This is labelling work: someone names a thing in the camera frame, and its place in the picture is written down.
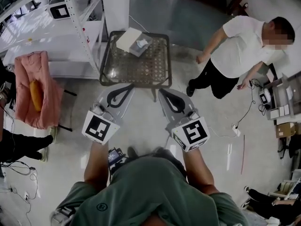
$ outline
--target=white wall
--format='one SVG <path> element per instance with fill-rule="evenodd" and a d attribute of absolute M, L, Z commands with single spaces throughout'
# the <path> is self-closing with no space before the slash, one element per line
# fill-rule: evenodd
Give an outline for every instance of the white wall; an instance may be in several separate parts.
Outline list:
<path fill-rule="evenodd" d="M 128 29 L 130 0 L 103 0 L 108 33 Z"/>
<path fill-rule="evenodd" d="M 251 17 L 269 22 L 277 16 L 282 16 L 292 24 L 296 32 L 296 41 L 274 66 L 279 78 L 282 77 L 282 73 L 289 77 L 301 71 L 301 0 L 243 0 L 241 5 L 246 2 L 249 4 L 246 12 Z"/>

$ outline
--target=black pants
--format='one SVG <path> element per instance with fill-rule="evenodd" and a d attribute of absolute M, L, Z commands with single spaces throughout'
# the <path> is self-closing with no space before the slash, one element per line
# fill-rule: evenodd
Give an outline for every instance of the black pants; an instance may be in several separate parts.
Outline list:
<path fill-rule="evenodd" d="M 144 156 L 141 156 L 141 157 L 145 157 L 145 156 L 160 157 L 160 158 L 164 158 L 164 159 L 169 160 L 182 173 L 183 177 L 186 179 L 187 174 L 186 174 L 185 168 L 183 167 L 182 163 L 179 160 L 177 160 L 169 150 L 165 150 L 163 147 L 160 147 L 157 150 L 155 150 L 153 153 L 147 154 L 147 155 L 144 155 Z M 125 162 L 116 163 L 115 167 L 113 167 L 111 169 L 111 174 L 113 175 L 114 172 L 116 172 L 123 165 L 125 165 L 127 163 L 130 163 L 130 162 L 132 162 L 132 161 L 134 161 L 138 158 L 140 158 L 140 157 L 127 158 L 125 160 Z"/>
<path fill-rule="evenodd" d="M 232 91 L 238 80 L 239 77 L 233 79 L 222 75 L 210 59 L 202 73 L 196 79 L 189 81 L 189 86 L 191 89 L 205 89 L 211 85 L 213 95 L 218 99 L 222 99 Z"/>
<path fill-rule="evenodd" d="M 260 216 L 269 219 L 270 217 L 278 218 L 283 224 L 286 221 L 293 222 L 294 217 L 291 218 L 290 211 L 292 210 L 291 205 L 272 205 L 275 200 L 274 197 L 269 197 L 267 195 L 261 194 L 253 189 L 249 192 L 250 200 L 249 205 L 254 209 L 254 211 Z"/>
<path fill-rule="evenodd" d="M 36 160 L 42 159 L 38 150 L 49 146 L 53 141 L 52 136 L 47 137 L 26 137 L 12 134 L 3 130 L 3 138 L 0 142 L 0 161 L 13 162 L 27 156 Z"/>

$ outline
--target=white plug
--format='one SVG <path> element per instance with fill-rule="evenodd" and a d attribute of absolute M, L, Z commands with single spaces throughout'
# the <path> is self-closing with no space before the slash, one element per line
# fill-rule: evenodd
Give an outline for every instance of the white plug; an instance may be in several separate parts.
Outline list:
<path fill-rule="evenodd" d="M 235 132 L 235 134 L 237 135 L 237 137 L 239 137 L 240 136 L 240 130 L 238 128 L 236 129 L 235 125 L 232 126 L 232 129 Z"/>
<path fill-rule="evenodd" d="M 28 202 L 28 192 L 26 192 L 26 191 L 24 193 L 24 199 Z"/>

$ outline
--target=green t-shirt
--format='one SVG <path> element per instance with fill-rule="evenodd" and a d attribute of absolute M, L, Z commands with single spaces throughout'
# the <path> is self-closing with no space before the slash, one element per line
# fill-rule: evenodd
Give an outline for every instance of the green t-shirt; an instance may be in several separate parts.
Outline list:
<path fill-rule="evenodd" d="M 77 182 L 58 206 L 79 207 L 71 226 L 135 226 L 156 213 L 169 226 L 247 225 L 228 194 L 190 186 L 168 160 L 142 157 L 118 169 L 102 191 Z"/>

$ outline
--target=white pillar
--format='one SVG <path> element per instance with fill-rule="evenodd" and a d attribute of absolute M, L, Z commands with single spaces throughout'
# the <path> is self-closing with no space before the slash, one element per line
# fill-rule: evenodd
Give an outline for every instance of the white pillar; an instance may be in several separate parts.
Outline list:
<path fill-rule="evenodd" d="M 115 30 L 127 30 L 130 0 L 103 0 L 108 34 Z"/>

